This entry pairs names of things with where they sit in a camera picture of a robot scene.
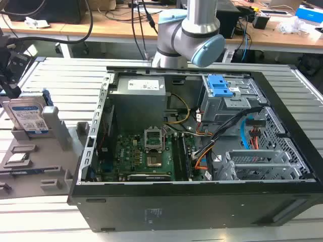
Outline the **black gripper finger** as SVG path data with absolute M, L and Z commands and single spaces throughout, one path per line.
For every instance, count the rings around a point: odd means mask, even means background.
M 6 95 L 12 98 L 18 98 L 21 94 L 21 89 L 16 84 L 12 84 L 11 81 L 6 77 L 1 75 L 1 88 L 5 91 Z

